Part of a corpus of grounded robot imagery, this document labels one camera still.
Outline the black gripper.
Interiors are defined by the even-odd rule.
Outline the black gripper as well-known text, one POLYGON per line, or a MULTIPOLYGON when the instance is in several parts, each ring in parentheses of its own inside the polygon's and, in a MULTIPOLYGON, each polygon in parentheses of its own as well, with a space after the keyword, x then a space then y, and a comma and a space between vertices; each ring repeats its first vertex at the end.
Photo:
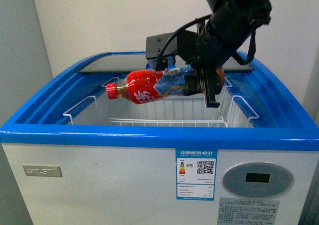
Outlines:
POLYGON ((239 48, 239 44, 221 40, 210 23, 201 33, 184 31, 179 35, 179 56, 192 65, 194 69, 202 68, 203 88, 200 76, 185 75, 185 96, 192 96, 204 91, 205 106, 218 108, 220 102, 215 96, 221 93, 224 86, 224 63, 239 48))

